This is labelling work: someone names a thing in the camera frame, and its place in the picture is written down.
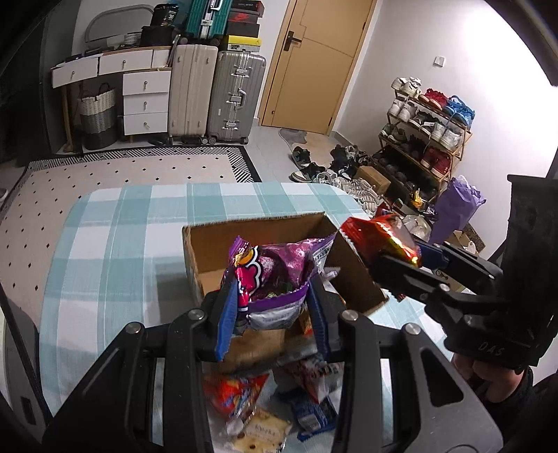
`blue snack package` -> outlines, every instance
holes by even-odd
[[[316,403],[310,395],[301,388],[279,394],[279,399],[291,406],[297,422],[303,431],[297,438],[305,440],[321,432],[335,429],[337,413],[329,398],[324,398],[321,403]]]

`silver suitcase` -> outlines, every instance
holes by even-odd
[[[209,102],[211,141],[248,143],[265,69],[261,55],[219,52]]]
[[[176,46],[169,92],[170,136],[205,136],[217,52],[213,46]]]

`light switch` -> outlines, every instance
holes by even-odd
[[[445,63],[446,57],[437,56],[436,58],[434,58],[434,66],[440,66],[441,68],[443,68]]]

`desk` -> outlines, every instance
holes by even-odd
[[[166,132],[171,71],[167,67],[169,52],[170,46],[135,47],[83,57],[52,68],[52,87],[62,87],[62,111],[68,141],[66,151],[74,150],[68,86],[105,74],[123,73],[126,135]]]
[[[326,184],[131,186],[81,198],[56,245],[42,305],[41,382],[52,413],[125,324],[151,327],[192,308],[184,225],[323,211],[336,226],[350,216],[368,219],[350,195]],[[442,346],[441,327],[409,298],[391,297],[371,319],[389,327],[416,322]],[[153,438],[160,441],[161,393],[156,395]],[[290,436],[292,450],[286,451],[329,451],[320,442],[331,439],[320,435],[302,444]],[[313,444],[315,450],[305,448]]]

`human hand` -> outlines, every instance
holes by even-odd
[[[480,362],[460,354],[454,354],[451,363],[465,380],[469,380],[473,374],[476,374],[479,378],[490,382],[485,397],[491,403],[501,403],[509,397],[519,386],[524,373],[516,374],[514,370]]]

